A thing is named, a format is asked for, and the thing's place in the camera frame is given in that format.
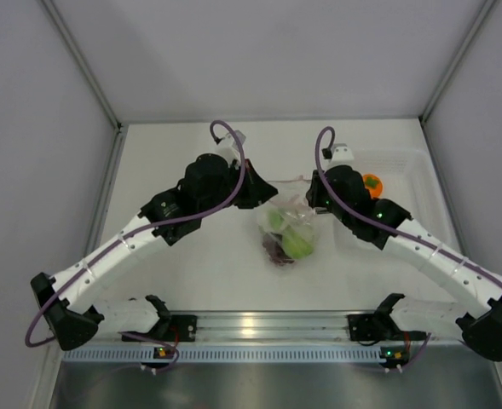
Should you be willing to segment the fake white cauliflower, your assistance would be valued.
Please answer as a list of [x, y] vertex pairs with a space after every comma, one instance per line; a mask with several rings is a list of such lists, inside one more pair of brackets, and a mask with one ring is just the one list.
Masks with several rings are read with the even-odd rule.
[[267, 233], [282, 234], [291, 225], [291, 212], [282, 207], [274, 207], [268, 210], [266, 214], [266, 223], [264, 230]]

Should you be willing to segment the clear zip top bag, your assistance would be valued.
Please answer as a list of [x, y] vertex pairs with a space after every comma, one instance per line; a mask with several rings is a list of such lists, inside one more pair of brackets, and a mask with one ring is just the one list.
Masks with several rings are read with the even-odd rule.
[[316, 213], [305, 197], [311, 180], [297, 176], [270, 184], [278, 193], [257, 209], [257, 230], [269, 262], [278, 268], [289, 268], [315, 251]]

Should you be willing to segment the fake orange persimmon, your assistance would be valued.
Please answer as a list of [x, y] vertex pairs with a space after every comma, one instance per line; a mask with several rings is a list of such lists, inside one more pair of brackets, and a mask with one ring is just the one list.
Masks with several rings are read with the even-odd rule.
[[362, 176], [362, 180], [366, 190], [370, 193], [370, 196], [373, 199], [379, 199], [384, 190], [382, 180], [374, 174], [365, 174]]

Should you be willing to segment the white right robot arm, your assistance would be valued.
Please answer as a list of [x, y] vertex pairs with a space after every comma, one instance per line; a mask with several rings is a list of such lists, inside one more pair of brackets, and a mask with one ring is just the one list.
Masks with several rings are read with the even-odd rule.
[[312, 173], [306, 199], [333, 215], [358, 240], [412, 265], [446, 291], [452, 302], [391, 294], [378, 307], [383, 337], [421, 331], [458, 339], [481, 357], [502, 361], [502, 275], [460, 255], [389, 199], [374, 199], [361, 174], [346, 164]]

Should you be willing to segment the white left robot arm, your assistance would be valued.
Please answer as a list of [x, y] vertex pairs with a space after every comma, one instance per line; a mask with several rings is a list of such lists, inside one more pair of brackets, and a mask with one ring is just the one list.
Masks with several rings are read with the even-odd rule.
[[228, 160], [213, 153], [198, 156], [175, 187], [155, 194], [103, 246], [64, 271], [40, 273], [32, 279], [32, 291], [53, 340], [70, 351], [113, 333], [125, 340], [165, 338], [172, 315], [159, 297], [111, 304], [100, 301], [101, 293], [139, 262], [200, 229], [205, 217], [230, 206], [252, 210], [277, 193], [250, 160]]

